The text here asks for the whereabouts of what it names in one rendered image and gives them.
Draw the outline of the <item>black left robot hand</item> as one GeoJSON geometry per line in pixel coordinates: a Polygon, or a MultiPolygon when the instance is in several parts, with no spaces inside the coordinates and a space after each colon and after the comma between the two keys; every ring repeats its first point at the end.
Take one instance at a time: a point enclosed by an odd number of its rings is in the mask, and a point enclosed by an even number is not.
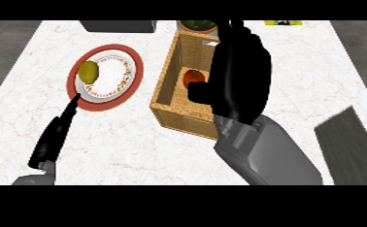
{"type": "Polygon", "coordinates": [[[44,169],[47,161],[58,160],[64,143],[70,132],[70,124],[76,115],[78,101],[81,94],[76,94],[61,116],[57,116],[39,138],[33,154],[29,159],[29,167],[38,170],[44,169]]]}

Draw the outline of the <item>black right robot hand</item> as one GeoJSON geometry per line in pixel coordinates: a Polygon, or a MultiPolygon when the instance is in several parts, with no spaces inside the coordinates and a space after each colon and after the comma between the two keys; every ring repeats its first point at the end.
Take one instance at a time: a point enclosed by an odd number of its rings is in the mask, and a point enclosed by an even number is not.
{"type": "Polygon", "coordinates": [[[214,20],[215,47],[208,82],[189,84],[189,99],[211,105],[212,113],[252,125],[264,112],[273,63],[260,36],[242,20],[214,20]]]}

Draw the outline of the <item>red tomato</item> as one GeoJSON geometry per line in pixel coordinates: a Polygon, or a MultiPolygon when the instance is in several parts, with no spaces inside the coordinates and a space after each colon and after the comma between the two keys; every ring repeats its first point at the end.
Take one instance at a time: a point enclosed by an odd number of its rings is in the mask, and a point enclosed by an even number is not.
{"type": "Polygon", "coordinates": [[[190,85],[190,82],[205,81],[206,76],[199,70],[189,70],[184,75],[184,86],[190,85]]]}

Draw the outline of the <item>wicker basket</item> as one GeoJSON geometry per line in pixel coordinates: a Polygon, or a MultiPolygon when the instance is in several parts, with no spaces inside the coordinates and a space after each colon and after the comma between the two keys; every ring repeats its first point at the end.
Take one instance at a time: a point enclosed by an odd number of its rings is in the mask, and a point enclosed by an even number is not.
{"type": "Polygon", "coordinates": [[[214,36],[175,32],[150,107],[163,127],[217,140],[212,108],[189,100],[184,85],[190,70],[200,71],[209,78],[215,46],[206,41],[220,43],[214,36]]]}

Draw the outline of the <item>red round placemat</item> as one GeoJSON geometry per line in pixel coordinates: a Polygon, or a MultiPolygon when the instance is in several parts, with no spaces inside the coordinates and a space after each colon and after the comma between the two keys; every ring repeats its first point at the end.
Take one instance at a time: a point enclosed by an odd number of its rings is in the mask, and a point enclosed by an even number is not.
{"type": "Polygon", "coordinates": [[[132,97],[144,78],[143,58],[134,48],[112,44],[92,49],[76,61],[67,81],[69,97],[81,94],[78,106],[91,112],[101,112],[116,108],[132,97]],[[95,62],[100,77],[92,84],[87,84],[79,75],[79,68],[85,62],[95,62]]]}

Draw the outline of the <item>potted green plant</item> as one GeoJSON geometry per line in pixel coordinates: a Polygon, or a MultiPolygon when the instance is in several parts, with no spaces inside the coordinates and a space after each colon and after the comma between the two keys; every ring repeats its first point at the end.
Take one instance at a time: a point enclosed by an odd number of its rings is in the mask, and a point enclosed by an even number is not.
{"type": "Polygon", "coordinates": [[[180,20],[181,28],[200,34],[209,34],[217,30],[217,24],[211,20],[180,20]]]}

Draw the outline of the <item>yellow flat object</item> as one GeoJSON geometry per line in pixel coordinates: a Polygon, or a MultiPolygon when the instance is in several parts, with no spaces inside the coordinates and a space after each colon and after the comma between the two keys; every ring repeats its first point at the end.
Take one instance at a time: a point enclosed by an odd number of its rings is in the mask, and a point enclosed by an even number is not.
{"type": "Polygon", "coordinates": [[[303,26],[301,20],[266,20],[266,25],[291,25],[291,26],[303,26]]]}

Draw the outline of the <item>yellow-green fruit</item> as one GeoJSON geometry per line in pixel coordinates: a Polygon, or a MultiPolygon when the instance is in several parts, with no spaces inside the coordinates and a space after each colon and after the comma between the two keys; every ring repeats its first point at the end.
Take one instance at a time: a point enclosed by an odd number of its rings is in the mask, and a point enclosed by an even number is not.
{"type": "Polygon", "coordinates": [[[85,61],[79,66],[79,77],[87,84],[92,84],[100,78],[100,66],[94,61],[85,61]]]}

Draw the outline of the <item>white patterned plate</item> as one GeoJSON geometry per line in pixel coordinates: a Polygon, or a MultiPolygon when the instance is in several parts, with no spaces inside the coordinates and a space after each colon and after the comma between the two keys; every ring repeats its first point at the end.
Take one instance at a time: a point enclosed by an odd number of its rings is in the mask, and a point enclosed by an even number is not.
{"type": "Polygon", "coordinates": [[[78,69],[78,92],[87,101],[107,103],[126,92],[132,85],[137,74],[135,60],[125,51],[109,49],[94,54],[85,61],[98,63],[100,78],[92,84],[87,84],[79,77],[78,69]]]}

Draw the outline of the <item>dark grey appliance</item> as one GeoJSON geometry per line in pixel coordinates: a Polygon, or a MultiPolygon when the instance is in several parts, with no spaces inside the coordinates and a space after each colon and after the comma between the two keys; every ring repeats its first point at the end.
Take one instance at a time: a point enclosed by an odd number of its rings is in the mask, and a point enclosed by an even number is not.
{"type": "Polygon", "coordinates": [[[155,33],[156,20],[84,20],[82,25],[89,32],[103,33],[155,33]]]}

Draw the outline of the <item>dark grey striped board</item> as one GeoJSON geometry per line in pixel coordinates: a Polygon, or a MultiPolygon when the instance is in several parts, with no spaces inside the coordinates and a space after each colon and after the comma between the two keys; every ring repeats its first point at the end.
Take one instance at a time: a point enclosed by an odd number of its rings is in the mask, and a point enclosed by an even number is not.
{"type": "Polygon", "coordinates": [[[367,129],[354,107],[314,128],[335,185],[367,185],[367,129]]]}

